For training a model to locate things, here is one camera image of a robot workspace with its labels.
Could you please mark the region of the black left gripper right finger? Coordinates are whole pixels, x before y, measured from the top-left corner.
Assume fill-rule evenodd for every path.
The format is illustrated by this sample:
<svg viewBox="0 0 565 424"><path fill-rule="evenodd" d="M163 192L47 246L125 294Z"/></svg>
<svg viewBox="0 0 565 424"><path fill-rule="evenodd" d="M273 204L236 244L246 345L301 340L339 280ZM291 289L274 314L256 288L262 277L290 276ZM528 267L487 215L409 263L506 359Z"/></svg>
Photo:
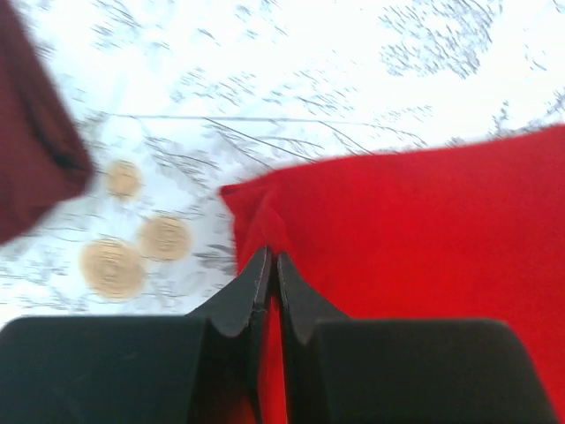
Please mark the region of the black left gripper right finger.
<svg viewBox="0 0 565 424"><path fill-rule="evenodd" d="M356 320L277 260L291 423L555 423L522 342L484 319Z"/></svg>

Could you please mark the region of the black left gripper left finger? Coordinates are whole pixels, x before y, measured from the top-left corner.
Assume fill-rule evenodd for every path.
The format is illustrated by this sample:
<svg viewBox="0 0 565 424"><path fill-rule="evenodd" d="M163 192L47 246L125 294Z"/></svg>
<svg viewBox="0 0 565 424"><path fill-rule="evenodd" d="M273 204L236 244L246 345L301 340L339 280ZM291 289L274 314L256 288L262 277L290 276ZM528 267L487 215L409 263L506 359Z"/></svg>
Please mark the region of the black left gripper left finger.
<svg viewBox="0 0 565 424"><path fill-rule="evenodd" d="M4 423L259 423L272 254L185 315L29 316L1 331Z"/></svg>

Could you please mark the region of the bright red t shirt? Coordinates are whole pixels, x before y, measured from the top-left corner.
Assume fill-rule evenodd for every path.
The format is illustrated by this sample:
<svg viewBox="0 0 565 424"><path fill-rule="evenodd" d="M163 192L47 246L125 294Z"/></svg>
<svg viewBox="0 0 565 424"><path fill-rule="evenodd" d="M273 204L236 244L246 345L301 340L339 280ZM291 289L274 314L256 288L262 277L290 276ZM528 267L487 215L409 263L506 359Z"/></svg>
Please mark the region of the bright red t shirt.
<svg viewBox="0 0 565 424"><path fill-rule="evenodd" d="M564 128L290 167L220 195L237 265L263 246L355 318L486 317L564 412Z"/></svg>

